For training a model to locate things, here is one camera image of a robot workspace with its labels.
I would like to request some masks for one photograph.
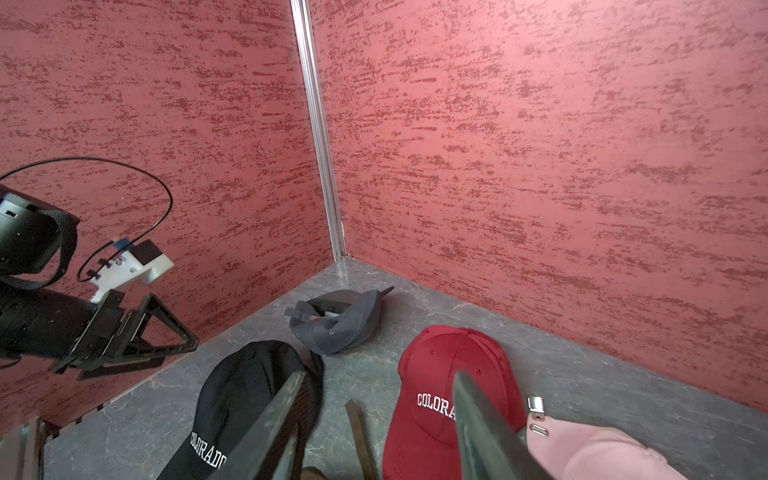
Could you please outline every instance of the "gray baseball cap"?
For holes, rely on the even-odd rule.
[[[365,293],[336,290],[296,302],[296,308],[286,308],[285,315],[290,317],[290,330],[301,343],[314,353],[331,355],[358,346],[373,334],[379,324],[382,298],[394,288]]]

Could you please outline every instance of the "baseball cap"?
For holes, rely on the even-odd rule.
[[[248,429],[294,372],[306,372],[308,410],[300,420],[299,445],[317,421],[323,399],[323,360],[315,354],[311,367],[284,342],[251,342],[222,360],[200,390],[192,432],[157,480],[202,480],[227,461]]]
[[[331,355],[365,342],[379,325],[382,298],[394,286],[379,292],[336,290],[287,308],[290,330],[318,355]],[[338,316],[326,316],[336,313]]]
[[[384,445],[385,480],[461,478],[452,389],[462,370],[513,429],[525,425],[518,384],[496,341],[477,330],[430,326],[400,357],[402,386]]]
[[[619,429],[534,414],[528,425],[528,451],[554,480],[685,480],[662,454]]]

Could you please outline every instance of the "camera strap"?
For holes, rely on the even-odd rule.
[[[0,281],[6,285],[13,286],[21,290],[40,290],[44,286],[51,285],[56,280],[62,278],[67,273],[69,262],[72,260],[74,250],[78,246],[78,228],[72,217],[62,210],[38,210],[38,213],[50,217],[56,222],[58,227],[56,241],[61,246],[58,256],[58,267],[54,275],[45,282],[35,282],[32,280],[22,280],[10,275],[1,275]]]

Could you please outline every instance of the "embroidered white lettering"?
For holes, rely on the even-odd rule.
[[[214,446],[210,446],[210,450],[208,450],[208,453],[205,454],[205,458],[203,458],[203,462],[206,462],[208,465],[210,465],[210,459],[214,456]]]
[[[442,413],[450,419],[456,420],[456,414],[454,412],[454,408],[451,406],[450,400],[441,399],[437,395],[432,396],[431,393],[419,393],[416,398],[416,405],[426,409],[434,410],[437,413]]]
[[[214,468],[220,468],[227,461],[227,456],[221,453],[221,450],[218,450],[213,444],[210,444],[210,448],[208,448],[209,443],[195,432],[190,435],[190,445],[200,460]]]

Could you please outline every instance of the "black camera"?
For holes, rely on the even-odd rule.
[[[80,219],[42,200],[0,185],[0,275],[40,273],[61,246],[56,220],[47,212]]]

